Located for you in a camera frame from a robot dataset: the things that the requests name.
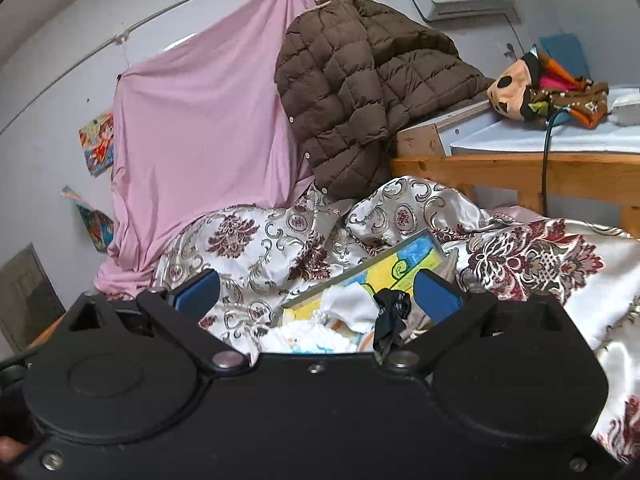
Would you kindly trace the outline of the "brown puffer jacket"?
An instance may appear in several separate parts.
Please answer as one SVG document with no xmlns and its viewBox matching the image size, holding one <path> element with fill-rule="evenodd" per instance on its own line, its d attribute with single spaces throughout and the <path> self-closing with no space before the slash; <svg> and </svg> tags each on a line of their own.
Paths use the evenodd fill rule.
<svg viewBox="0 0 640 480">
<path fill-rule="evenodd" d="M 491 84 L 447 35 L 371 0 L 300 14 L 274 82 L 316 187 L 334 200 L 390 180 L 400 130 L 484 101 Z"/>
</svg>

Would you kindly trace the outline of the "white silver glitter sock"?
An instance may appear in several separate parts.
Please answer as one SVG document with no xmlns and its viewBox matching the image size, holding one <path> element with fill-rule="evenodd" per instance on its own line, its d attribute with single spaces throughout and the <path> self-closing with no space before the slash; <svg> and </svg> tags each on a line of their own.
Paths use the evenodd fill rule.
<svg viewBox="0 0 640 480">
<path fill-rule="evenodd" d="M 364 334 L 372 330 L 378 318 L 378 304 L 358 283 L 334 285 L 322 292 L 314 316 L 323 324 L 337 320 L 352 332 Z"/>
</svg>

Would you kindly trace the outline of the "metal tray with colourful mat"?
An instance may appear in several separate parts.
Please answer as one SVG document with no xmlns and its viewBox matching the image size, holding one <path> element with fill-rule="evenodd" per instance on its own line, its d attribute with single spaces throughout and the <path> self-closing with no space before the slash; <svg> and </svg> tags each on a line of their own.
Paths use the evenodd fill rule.
<svg viewBox="0 0 640 480">
<path fill-rule="evenodd" d="M 356 344 L 356 352 L 371 352 L 373 350 L 374 326 L 370 332 L 360 334 L 352 332 L 340 321 L 329 321 L 323 324 L 314 316 L 314 311 L 320 306 L 322 292 L 334 285 L 346 286 L 358 283 L 372 297 L 383 288 L 401 290 L 411 295 L 413 279 L 418 271 L 422 269 L 434 270 L 445 259 L 445 256 L 431 232 L 423 230 L 408 240 L 361 263 L 356 268 L 336 278 L 331 278 L 323 284 L 311 287 L 302 296 L 287 302 L 282 307 L 280 321 L 274 327 L 299 320 L 312 321 L 348 338 Z"/>
</svg>

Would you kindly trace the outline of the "black sock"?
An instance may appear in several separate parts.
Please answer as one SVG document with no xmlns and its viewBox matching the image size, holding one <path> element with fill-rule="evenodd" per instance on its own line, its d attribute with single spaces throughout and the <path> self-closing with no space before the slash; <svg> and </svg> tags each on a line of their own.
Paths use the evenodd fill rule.
<svg viewBox="0 0 640 480">
<path fill-rule="evenodd" d="M 411 311 L 410 295 L 401 290 L 383 288 L 374 296 L 378 317 L 374 324 L 373 350 L 380 359 L 402 345 L 401 333 L 407 327 Z"/>
</svg>

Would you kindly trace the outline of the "white sock with blue print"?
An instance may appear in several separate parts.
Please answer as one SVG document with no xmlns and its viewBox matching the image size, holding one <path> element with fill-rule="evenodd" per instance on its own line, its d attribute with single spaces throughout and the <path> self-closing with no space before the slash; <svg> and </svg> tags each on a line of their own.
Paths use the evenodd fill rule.
<svg viewBox="0 0 640 480">
<path fill-rule="evenodd" d="M 355 353 L 356 344 L 326 326 L 308 320 L 272 328 L 259 338 L 261 352 L 286 354 Z"/>
</svg>

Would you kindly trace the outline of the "wooden bed frame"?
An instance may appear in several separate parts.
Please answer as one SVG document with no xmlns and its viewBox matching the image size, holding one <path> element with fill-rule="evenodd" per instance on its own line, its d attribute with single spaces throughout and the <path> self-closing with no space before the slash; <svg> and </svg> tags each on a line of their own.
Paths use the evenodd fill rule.
<svg viewBox="0 0 640 480">
<path fill-rule="evenodd" d="M 439 162 L 426 159 L 402 160 L 396 168 L 397 176 L 394 179 L 407 176 L 429 180 L 453 188 L 464 197 L 462 188 L 466 184 L 490 183 L 503 184 L 519 193 L 553 191 L 570 197 L 596 198 L 626 206 L 637 205 L 639 201 L 639 161 L 634 156 L 562 155 L 553 157 L 550 162 L 543 162 L 536 155 L 500 155 L 488 158 L 463 156 Z M 556 219 L 544 214 L 539 206 L 519 203 L 515 207 L 530 214 Z M 617 229 L 631 235 L 639 243 L 637 229 L 628 226 Z M 157 286 L 153 282 L 154 274 L 145 289 Z M 109 295 L 97 290 L 96 285 L 93 286 L 93 292 L 113 301 L 134 299 L 140 294 Z M 280 321 L 284 304 L 265 333 Z"/>
</svg>

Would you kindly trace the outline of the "pink hanging sheet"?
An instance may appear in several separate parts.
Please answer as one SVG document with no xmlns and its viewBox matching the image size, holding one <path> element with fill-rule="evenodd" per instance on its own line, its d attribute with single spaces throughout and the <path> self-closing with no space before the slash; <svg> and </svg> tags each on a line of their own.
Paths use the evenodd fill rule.
<svg viewBox="0 0 640 480">
<path fill-rule="evenodd" d="M 311 170 L 274 83 L 282 42 L 312 0 L 248 0 L 120 76 L 114 95 L 114 237 L 94 284 L 135 295 L 196 219 L 288 206 Z"/>
</svg>

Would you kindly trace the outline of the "colourful rag doll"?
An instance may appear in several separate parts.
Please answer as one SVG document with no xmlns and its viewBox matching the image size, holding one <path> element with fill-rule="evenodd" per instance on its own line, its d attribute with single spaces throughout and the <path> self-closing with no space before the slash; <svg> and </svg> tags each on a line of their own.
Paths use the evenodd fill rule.
<svg viewBox="0 0 640 480">
<path fill-rule="evenodd" d="M 496 112 L 517 122 L 548 122 L 557 112 L 594 128 L 608 114 L 608 84 L 572 76 L 536 47 L 519 58 L 486 91 Z"/>
</svg>

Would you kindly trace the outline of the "colourful wall poster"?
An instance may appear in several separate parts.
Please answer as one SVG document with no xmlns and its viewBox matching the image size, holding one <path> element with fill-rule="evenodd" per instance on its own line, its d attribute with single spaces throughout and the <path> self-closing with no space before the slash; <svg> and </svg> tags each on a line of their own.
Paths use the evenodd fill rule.
<svg viewBox="0 0 640 480">
<path fill-rule="evenodd" d="M 79 141 L 86 165 L 93 177 L 99 177 L 114 162 L 114 115 L 109 110 L 79 129 Z"/>
</svg>

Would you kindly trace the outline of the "colourful kite wall decoration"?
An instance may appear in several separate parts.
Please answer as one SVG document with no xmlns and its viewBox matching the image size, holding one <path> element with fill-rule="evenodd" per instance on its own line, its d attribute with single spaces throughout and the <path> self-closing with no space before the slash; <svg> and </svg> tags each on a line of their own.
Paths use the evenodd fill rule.
<svg viewBox="0 0 640 480">
<path fill-rule="evenodd" d="M 87 229 L 96 251 L 106 254 L 114 236 L 113 220 L 99 209 L 91 207 L 68 186 L 62 189 L 61 195 L 71 200 L 77 207 L 82 223 Z"/>
</svg>

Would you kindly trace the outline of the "floral satin bedspread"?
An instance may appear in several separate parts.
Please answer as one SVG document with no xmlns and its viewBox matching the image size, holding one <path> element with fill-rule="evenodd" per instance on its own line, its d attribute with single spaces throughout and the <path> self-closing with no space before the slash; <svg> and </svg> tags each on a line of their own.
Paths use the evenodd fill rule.
<svg viewBox="0 0 640 480">
<path fill-rule="evenodd" d="M 421 231 L 437 242 L 436 272 L 502 300 L 558 298 L 606 377 L 594 440 L 623 463 L 639 455 L 639 243 L 621 229 L 486 210 L 460 192 L 400 177 L 372 195 L 331 202 L 310 188 L 290 208 L 232 206 L 184 228 L 153 282 L 174 289 L 204 270 L 221 280 L 201 326 L 248 354 L 280 307 Z"/>
</svg>

